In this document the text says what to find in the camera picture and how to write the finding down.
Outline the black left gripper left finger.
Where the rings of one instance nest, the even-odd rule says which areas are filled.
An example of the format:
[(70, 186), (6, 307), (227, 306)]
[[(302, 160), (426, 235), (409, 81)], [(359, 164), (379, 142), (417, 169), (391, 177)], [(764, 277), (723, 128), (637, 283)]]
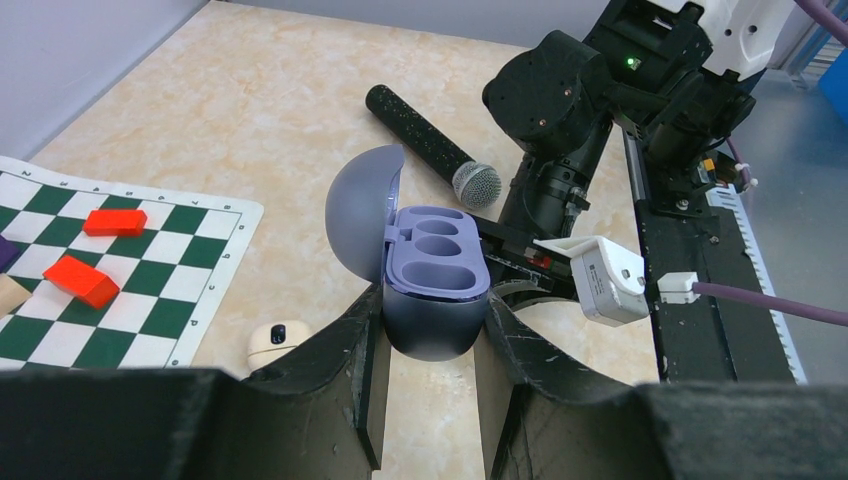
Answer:
[(368, 479), (381, 466), (389, 347), (368, 287), (292, 352), (215, 369), (1, 376), (5, 479)]

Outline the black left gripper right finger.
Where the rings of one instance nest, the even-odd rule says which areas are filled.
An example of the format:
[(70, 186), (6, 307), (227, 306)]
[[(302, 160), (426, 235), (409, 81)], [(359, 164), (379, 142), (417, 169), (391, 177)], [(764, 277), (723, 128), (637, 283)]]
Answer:
[(843, 386), (630, 386), (560, 350), (496, 294), (473, 354), (489, 479), (847, 475)]

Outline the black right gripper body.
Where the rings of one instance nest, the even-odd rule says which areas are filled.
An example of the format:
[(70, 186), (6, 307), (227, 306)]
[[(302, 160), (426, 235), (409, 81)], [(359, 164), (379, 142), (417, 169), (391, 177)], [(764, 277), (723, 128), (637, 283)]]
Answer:
[(577, 302), (570, 259), (534, 243), (527, 232), (474, 215), (494, 292), (511, 308)]

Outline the cream earbud charging case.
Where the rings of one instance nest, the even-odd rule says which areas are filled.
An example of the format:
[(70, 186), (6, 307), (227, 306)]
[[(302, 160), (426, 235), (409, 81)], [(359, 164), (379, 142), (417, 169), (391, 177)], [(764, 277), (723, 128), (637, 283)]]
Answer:
[(305, 322), (287, 320), (262, 324), (250, 335), (247, 364), (250, 372), (273, 363), (308, 340), (314, 331)]

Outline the grey-blue earbud case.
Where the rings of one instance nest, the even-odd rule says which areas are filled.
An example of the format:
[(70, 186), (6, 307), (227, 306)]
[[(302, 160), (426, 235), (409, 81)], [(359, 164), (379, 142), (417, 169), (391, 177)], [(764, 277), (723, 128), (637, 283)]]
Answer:
[(404, 163), (395, 144), (350, 160), (329, 188), (325, 231), (336, 258), (381, 288), (392, 346), (421, 361), (452, 360), (482, 329), (490, 274), (469, 214), (398, 206)]

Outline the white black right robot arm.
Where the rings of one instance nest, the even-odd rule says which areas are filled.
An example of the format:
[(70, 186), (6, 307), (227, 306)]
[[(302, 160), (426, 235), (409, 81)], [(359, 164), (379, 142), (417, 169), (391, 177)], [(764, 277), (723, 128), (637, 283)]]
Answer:
[(612, 1), (583, 39), (547, 34), (483, 89), (496, 124), (524, 153), (499, 221), (536, 239), (571, 234), (613, 127), (636, 142), (647, 196), (635, 204), (648, 281), (694, 272), (749, 275), (740, 253), (709, 246), (720, 217), (705, 194), (731, 183), (707, 159), (755, 106), (793, 10), (790, 1)]

